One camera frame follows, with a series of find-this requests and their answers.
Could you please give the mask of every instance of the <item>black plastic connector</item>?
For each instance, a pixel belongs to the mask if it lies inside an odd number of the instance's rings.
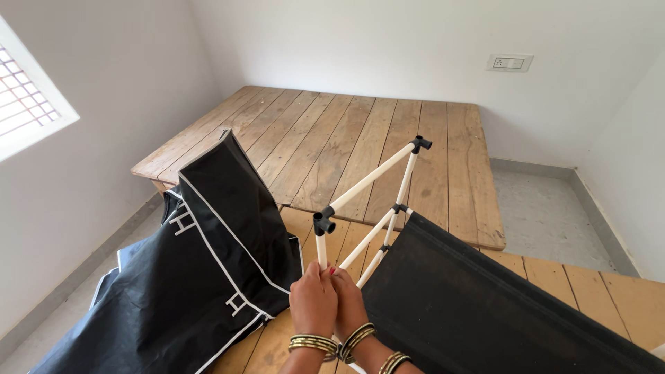
[[[314,213],[314,234],[316,236],[322,236],[325,232],[328,234],[333,233],[336,225],[329,219],[333,214],[334,209],[329,205],[323,208],[320,212]]]
[[[432,142],[426,140],[420,135],[416,136],[416,138],[414,140],[411,140],[410,143],[416,145],[416,147],[411,151],[411,153],[414,154],[418,154],[420,152],[420,147],[424,147],[425,149],[430,149],[432,147]]]
[[[403,211],[404,213],[406,213],[406,210],[407,210],[408,208],[409,208],[409,207],[407,207],[407,206],[404,205],[404,204],[395,204],[395,205],[392,206],[392,209],[395,211],[395,213],[399,213],[400,210]]]

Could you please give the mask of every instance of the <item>gray floor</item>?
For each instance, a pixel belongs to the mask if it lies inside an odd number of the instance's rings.
[[[503,170],[493,173],[508,243],[505,252],[614,271],[567,181]],[[157,208],[118,249],[154,233],[162,209]],[[99,279],[116,266],[113,254],[0,365],[0,374],[27,373],[88,311]]]
[[[616,271],[566,180],[492,172],[507,242],[504,252]]]
[[[163,213],[162,206],[155,209],[118,249],[152,235],[160,227]],[[51,347],[85,315],[99,279],[117,266],[118,260],[116,254],[113,253],[0,365],[0,374],[24,374],[32,369]]]

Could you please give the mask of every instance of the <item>bangle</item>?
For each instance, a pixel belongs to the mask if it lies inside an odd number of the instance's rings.
[[[309,334],[299,334],[291,337],[289,344],[289,353],[294,348],[317,348],[326,353],[323,362],[329,362],[336,358],[337,342],[327,337]]]
[[[412,362],[411,357],[403,354],[402,352],[395,352],[388,356],[386,362],[383,363],[381,369],[379,369],[378,374],[393,374],[397,367],[403,364],[405,361]]]
[[[343,362],[348,364],[356,362],[356,359],[351,355],[351,351],[360,343],[361,340],[369,335],[376,336],[376,330],[373,323],[365,323],[353,331],[344,344],[339,345],[337,357]]]

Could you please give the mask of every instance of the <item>hand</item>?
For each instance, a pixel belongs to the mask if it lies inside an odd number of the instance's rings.
[[[337,319],[334,334],[345,342],[358,327],[369,322],[360,288],[344,269],[334,268],[332,286],[337,292]]]
[[[296,334],[333,336],[337,294],[331,277],[331,269],[320,273],[319,262],[314,260],[303,277],[291,284],[289,304]]]

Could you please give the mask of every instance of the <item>wooden floor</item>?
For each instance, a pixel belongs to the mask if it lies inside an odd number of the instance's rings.
[[[311,215],[290,208],[282,208],[281,215],[288,231],[298,235],[305,243],[303,260],[309,262],[315,259],[317,251]],[[371,229],[371,226],[356,222],[335,222],[337,229],[327,236],[327,254],[331,264],[345,259]],[[381,241],[379,234],[370,243],[369,249],[365,249],[349,267],[349,274],[354,280],[359,279]],[[481,252],[648,351],[665,343],[665,283],[491,250]],[[232,346],[208,373],[277,373],[288,356],[287,346],[292,335],[291,312],[286,310],[266,327]],[[335,361],[325,363],[320,373],[356,372]]]
[[[132,172],[164,190],[178,170],[232,128],[278,204],[324,208],[417,134],[418,156],[405,203],[477,248],[502,250],[503,224],[474,104],[397,100],[243,87],[137,164]],[[394,204],[407,158],[336,217],[375,224]],[[397,222],[404,225],[404,213]]]

